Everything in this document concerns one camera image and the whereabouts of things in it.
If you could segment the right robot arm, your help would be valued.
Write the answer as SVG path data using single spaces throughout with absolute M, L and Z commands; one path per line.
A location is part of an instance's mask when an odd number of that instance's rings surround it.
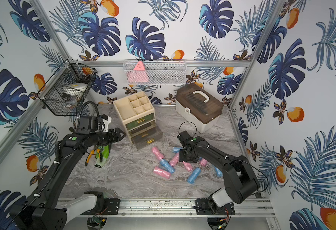
M 187 131 L 181 132 L 177 139 L 182 145 L 180 162 L 196 163 L 201 158 L 223 175 L 224 187 L 209 196 L 210 209 L 221 208 L 232 202 L 240 204 L 260 188 L 254 168 L 246 157 L 227 154 L 200 136 L 191 137 Z

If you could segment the pink bag roll five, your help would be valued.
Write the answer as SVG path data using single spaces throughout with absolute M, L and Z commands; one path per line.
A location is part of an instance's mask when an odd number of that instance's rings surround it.
M 200 166 L 205 167 L 207 165 L 208 161 L 204 158 L 201 158 L 200 160 Z

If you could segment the pink bag roll four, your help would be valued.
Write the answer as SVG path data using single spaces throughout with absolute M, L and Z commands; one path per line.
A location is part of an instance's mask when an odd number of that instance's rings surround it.
M 159 167 L 155 167 L 153 169 L 153 173 L 156 174 L 156 175 L 158 175 L 158 176 L 160 176 L 160 177 L 163 177 L 165 179 L 170 179 L 170 176 L 171 176 L 170 172 L 168 172 L 166 170 L 163 170 L 163 169 L 161 169 Z

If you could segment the pink bag roll two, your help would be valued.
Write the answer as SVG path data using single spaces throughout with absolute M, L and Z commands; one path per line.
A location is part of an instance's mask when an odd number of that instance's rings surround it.
M 169 161 L 170 166 L 174 167 L 179 162 L 179 153 L 176 153 L 175 156 Z

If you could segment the pink bag roll one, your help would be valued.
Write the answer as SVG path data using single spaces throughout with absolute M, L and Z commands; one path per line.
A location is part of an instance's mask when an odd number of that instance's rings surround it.
M 151 151 L 155 155 L 158 161 L 161 161 L 164 159 L 164 155 L 159 151 L 157 146 L 153 146 Z

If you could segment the pink bag roll three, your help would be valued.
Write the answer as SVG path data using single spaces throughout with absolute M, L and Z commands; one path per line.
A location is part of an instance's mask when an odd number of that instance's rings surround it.
M 193 170 L 193 166 L 190 163 L 183 162 L 183 165 L 187 171 L 191 172 Z

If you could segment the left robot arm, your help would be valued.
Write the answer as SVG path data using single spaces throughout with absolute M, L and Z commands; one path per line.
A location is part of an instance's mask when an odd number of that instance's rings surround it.
M 108 128 L 111 118 L 80 117 L 77 129 L 55 145 L 55 160 L 37 188 L 22 204 L 12 206 L 9 214 L 20 230 L 61 230 L 85 212 L 103 212 L 102 192 L 87 192 L 63 208 L 57 207 L 62 189 L 74 167 L 90 147 L 107 147 L 122 141 L 126 133 Z

